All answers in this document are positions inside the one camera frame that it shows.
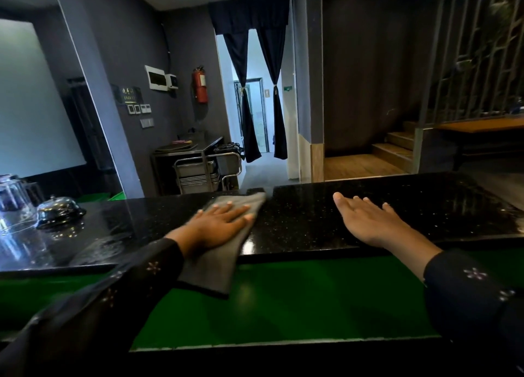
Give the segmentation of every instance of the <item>gray cloth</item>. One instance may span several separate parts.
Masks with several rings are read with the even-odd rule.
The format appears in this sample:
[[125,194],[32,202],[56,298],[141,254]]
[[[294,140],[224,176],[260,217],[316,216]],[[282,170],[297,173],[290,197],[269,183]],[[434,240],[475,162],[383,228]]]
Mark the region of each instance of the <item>gray cloth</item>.
[[[266,201],[266,194],[265,192],[259,192],[249,196],[219,196],[214,199],[213,203],[210,204],[206,210],[213,207],[213,204],[224,206],[229,201],[233,202],[234,207],[244,204],[251,205],[251,208],[245,214],[252,213],[256,216],[260,207]],[[197,289],[207,294],[227,298],[231,290],[236,259],[249,235],[252,224],[253,223],[242,228],[242,230],[225,245],[212,248],[194,259],[186,260],[182,268],[182,273],[178,278],[178,281],[182,283],[182,285],[179,286],[187,287],[187,285],[189,285],[187,288]]]

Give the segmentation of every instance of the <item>white screen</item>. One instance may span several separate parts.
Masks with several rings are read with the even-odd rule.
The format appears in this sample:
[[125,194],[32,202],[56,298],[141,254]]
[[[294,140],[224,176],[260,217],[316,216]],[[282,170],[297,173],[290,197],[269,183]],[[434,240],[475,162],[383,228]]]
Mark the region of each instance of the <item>white screen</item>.
[[0,174],[85,164],[31,23],[0,19]]

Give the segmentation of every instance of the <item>metal lattice screen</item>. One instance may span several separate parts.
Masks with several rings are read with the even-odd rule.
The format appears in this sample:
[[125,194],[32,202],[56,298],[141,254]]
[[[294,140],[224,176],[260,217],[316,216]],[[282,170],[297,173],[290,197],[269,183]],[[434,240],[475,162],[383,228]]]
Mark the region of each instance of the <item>metal lattice screen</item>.
[[523,21],[523,0],[440,0],[423,124],[520,113]]

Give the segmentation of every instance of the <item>hand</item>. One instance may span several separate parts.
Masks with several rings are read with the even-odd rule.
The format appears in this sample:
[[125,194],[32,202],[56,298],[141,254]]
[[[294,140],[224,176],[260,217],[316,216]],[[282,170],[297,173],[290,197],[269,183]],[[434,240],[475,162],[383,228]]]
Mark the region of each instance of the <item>hand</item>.
[[178,243],[184,257],[198,248],[218,247],[233,238],[254,219],[251,214],[237,218],[245,213],[249,206],[234,210],[232,208],[232,202],[228,202],[223,207],[215,204],[206,212],[199,210],[186,225],[169,232],[165,237]]
[[381,209],[368,198],[355,196],[348,199],[339,192],[333,194],[333,200],[346,228],[370,246],[387,248],[391,242],[422,236],[402,221],[388,203],[384,203]]

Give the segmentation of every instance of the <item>green counter panel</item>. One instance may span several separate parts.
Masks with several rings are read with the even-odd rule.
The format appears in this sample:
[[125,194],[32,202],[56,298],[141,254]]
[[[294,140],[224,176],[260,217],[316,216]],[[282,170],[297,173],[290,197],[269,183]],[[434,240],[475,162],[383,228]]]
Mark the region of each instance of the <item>green counter panel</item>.
[[[524,286],[524,249],[472,254]],[[100,277],[0,281],[0,329],[19,329],[45,304]],[[422,290],[392,256],[240,265],[229,301],[172,290],[134,348],[432,336]]]

